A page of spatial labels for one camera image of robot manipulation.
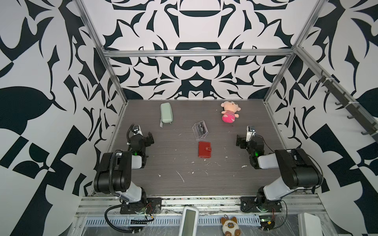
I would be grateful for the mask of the white box bottom right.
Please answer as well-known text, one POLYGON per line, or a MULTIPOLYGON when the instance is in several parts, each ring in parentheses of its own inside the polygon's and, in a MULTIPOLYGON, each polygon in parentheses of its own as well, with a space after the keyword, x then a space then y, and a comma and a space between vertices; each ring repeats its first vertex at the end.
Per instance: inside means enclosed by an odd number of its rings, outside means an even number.
POLYGON ((298 214, 299 236, 322 236, 321 220, 309 213, 298 214))

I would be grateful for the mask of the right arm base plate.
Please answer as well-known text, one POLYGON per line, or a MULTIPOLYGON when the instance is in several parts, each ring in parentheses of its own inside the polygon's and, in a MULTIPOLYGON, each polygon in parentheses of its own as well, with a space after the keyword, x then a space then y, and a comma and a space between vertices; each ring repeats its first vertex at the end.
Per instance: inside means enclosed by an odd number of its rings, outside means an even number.
POLYGON ((270 201, 265 198, 258 198, 255 196, 240 197, 240 209, 244 213, 269 213, 281 212, 282 205, 280 201, 270 201))

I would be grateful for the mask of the white tablet device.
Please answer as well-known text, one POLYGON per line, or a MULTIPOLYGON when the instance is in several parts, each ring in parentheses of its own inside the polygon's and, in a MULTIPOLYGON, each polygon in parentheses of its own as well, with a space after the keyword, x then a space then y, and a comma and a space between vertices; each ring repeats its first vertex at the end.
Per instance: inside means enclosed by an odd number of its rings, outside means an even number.
POLYGON ((186 206, 180 221, 179 236, 196 236, 198 228, 199 210, 186 206))

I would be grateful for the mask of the brown white plush toy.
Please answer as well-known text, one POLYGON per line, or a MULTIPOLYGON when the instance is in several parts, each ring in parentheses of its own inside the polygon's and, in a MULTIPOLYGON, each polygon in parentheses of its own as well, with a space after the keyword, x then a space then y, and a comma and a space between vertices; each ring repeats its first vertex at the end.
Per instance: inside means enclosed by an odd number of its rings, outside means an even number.
POLYGON ((241 230, 238 225, 238 220, 236 217, 228 218, 222 217, 221 218, 222 224, 222 232, 225 236, 241 236, 241 230))

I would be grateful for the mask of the green glasses case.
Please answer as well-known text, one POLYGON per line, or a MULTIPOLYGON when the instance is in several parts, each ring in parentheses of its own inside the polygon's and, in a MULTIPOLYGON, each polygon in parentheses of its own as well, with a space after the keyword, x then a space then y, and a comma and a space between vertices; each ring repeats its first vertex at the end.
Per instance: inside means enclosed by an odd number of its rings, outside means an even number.
POLYGON ((173 122, 173 112, 172 107, 169 102, 162 103, 160 105, 160 125, 172 123, 173 122))

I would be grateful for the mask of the aluminium frame rail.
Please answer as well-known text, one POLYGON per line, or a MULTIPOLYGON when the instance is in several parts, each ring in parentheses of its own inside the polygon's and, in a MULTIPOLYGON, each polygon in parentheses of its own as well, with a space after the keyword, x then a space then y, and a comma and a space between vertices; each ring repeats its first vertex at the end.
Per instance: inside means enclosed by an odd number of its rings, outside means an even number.
POLYGON ((107 58, 120 57, 205 57, 205 56, 288 56, 292 49, 220 49, 220 50, 103 50, 107 58))

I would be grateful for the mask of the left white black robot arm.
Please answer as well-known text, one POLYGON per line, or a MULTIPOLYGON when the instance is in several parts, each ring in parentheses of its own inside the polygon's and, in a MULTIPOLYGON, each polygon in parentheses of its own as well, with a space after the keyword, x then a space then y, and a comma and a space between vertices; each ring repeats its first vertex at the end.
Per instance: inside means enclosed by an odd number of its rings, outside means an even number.
POLYGON ((154 144, 152 133, 144 137, 136 134, 129 138, 126 151, 105 153, 94 178, 97 193, 111 194, 128 204, 147 204, 145 190, 132 182, 132 170, 145 167, 146 148, 154 144))

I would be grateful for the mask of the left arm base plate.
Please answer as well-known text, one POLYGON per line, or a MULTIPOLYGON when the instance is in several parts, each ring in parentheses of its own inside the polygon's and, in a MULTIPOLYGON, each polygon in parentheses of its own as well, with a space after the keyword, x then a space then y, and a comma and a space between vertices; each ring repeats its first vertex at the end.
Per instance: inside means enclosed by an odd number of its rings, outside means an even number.
POLYGON ((139 202, 124 204, 120 214, 153 214, 160 211, 162 198, 147 198, 139 202))

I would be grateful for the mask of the wall hook rail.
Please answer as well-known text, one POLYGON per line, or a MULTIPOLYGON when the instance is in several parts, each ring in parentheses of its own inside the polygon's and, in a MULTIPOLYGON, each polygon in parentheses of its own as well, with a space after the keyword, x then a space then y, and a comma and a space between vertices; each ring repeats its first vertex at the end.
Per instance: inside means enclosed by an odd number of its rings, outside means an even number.
POLYGON ((335 102, 336 106, 349 112, 349 116, 347 116, 349 120, 356 120, 362 126, 364 131, 361 134, 363 136, 369 135, 378 142, 378 121, 335 78, 328 76, 322 70, 321 78, 317 81, 317 84, 321 84, 326 88, 326 97, 329 94, 335 97, 337 100, 335 102))

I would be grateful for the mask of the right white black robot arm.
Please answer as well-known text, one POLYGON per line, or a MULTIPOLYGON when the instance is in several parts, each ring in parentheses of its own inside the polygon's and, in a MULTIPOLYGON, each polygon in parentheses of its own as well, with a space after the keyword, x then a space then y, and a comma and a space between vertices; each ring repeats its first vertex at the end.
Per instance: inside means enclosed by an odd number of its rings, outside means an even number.
POLYGON ((249 154, 252 167, 260 169, 279 169, 281 176, 271 184, 261 187, 254 199, 256 207, 270 207, 296 190, 318 188, 323 182, 323 172, 312 158, 301 148, 276 149, 264 153, 265 140, 260 135, 236 136, 236 146, 249 154))

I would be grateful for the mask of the clear acrylic card box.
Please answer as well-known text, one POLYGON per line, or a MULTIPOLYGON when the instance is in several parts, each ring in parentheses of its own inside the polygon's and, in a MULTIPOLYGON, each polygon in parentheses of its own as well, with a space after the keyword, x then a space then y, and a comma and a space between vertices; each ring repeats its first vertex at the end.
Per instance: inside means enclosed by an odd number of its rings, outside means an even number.
POLYGON ((198 123, 195 123, 192 129, 193 129, 196 141, 204 140, 206 136, 208 135, 208 129, 207 129, 205 121, 200 121, 198 123))

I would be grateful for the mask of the pink plush doll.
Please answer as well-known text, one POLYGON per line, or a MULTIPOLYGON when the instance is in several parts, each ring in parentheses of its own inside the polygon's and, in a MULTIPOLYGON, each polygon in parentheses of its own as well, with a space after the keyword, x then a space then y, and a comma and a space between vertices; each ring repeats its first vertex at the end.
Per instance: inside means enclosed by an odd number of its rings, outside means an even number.
POLYGON ((222 121, 225 123, 234 123, 239 115, 237 112, 241 111, 241 107, 234 101, 225 101, 221 104, 223 108, 222 114, 222 121))

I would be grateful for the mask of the red leather card holder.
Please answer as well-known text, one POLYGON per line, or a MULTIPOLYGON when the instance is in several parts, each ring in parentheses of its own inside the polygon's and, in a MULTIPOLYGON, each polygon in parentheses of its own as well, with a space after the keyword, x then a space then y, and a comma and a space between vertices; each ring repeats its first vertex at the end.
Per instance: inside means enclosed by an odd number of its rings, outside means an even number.
POLYGON ((198 157, 199 158, 211 158, 212 148, 210 142, 198 143, 198 157))

